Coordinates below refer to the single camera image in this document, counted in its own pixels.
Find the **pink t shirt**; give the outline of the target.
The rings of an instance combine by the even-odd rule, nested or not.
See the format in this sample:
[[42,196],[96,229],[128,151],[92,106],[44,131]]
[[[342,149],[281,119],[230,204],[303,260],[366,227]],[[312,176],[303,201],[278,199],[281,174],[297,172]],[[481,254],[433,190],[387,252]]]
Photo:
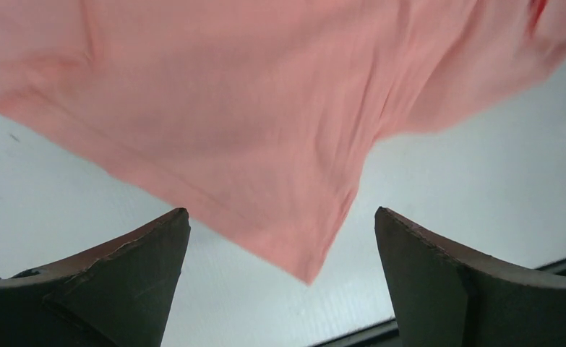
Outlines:
[[377,140],[566,59],[566,1],[0,1],[0,114],[292,276]]

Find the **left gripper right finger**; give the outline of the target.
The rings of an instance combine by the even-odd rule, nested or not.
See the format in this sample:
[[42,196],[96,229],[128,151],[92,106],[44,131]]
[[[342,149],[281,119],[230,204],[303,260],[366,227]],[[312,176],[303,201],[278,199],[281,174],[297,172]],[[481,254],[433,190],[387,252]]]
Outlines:
[[383,207],[374,231],[404,346],[566,346],[566,276],[497,259]]

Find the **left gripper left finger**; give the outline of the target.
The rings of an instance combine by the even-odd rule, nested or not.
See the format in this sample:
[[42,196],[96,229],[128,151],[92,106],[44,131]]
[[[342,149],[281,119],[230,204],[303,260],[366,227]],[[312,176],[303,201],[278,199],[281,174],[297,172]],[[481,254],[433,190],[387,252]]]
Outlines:
[[176,208],[96,247],[0,278],[0,346],[159,346],[190,236]]

